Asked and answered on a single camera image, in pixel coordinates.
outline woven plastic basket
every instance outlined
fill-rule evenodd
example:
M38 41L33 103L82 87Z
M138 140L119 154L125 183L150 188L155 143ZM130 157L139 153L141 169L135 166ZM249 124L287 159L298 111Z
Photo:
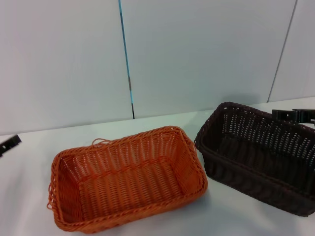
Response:
M168 126L59 153L47 207L60 229L89 234L179 208L206 188L193 142Z
M195 144L209 177L299 216L315 212L315 131L222 103Z

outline rectangular basket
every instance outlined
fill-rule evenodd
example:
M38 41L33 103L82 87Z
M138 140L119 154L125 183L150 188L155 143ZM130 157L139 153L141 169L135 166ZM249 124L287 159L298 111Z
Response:
M194 143L167 126L59 153L48 208L65 231L96 233L200 197L207 178Z
M315 131L222 103L195 139L206 174L287 212L315 212Z

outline basket bottom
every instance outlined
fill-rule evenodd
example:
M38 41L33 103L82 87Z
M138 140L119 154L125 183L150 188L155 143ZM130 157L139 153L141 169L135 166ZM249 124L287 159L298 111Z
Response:
M152 160L79 183L82 221L145 207L183 195L167 160Z

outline orange basket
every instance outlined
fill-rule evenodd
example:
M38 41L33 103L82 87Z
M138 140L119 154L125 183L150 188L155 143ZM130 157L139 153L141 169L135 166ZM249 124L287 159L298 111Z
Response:
M179 208L207 189L194 144L181 128L94 142L53 161L47 207L64 231L110 229Z

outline basket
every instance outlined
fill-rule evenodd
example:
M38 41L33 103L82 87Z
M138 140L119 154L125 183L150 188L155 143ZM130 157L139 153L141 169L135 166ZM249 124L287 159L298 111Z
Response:
M60 152L47 207L60 229L90 234L179 208L206 188L193 142L167 126Z
M315 131L222 103L195 139L206 174L287 212L315 212Z

